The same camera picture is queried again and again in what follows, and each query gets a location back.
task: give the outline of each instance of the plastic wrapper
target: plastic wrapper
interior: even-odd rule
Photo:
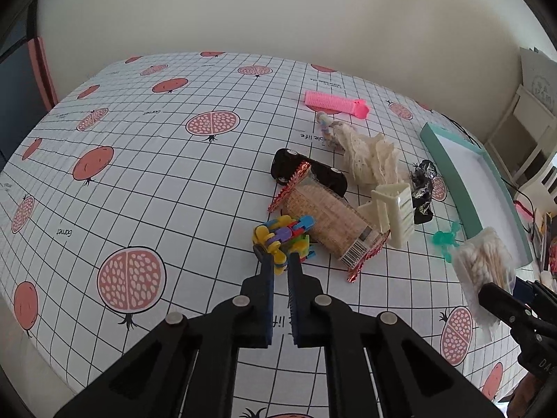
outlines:
[[[515,287],[516,263],[495,230],[487,227],[451,251],[452,265],[462,292],[485,339],[493,340],[499,319],[480,306],[478,293],[484,284],[493,282],[512,294]]]
[[[348,202],[318,182],[307,162],[302,162],[269,211],[279,207],[293,218],[313,217],[315,226],[310,237],[346,264],[351,282],[364,261],[376,255],[388,237],[388,233],[372,228]]]

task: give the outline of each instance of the wall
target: wall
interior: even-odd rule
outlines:
[[[521,80],[519,46],[557,60],[522,0],[39,0],[59,96],[111,62],[236,51],[373,80],[484,139]]]

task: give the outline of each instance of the pink plastic tube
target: pink plastic tube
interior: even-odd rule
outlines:
[[[366,119],[369,107],[363,99],[348,99],[319,91],[306,91],[304,103],[308,106],[342,111],[360,119]]]

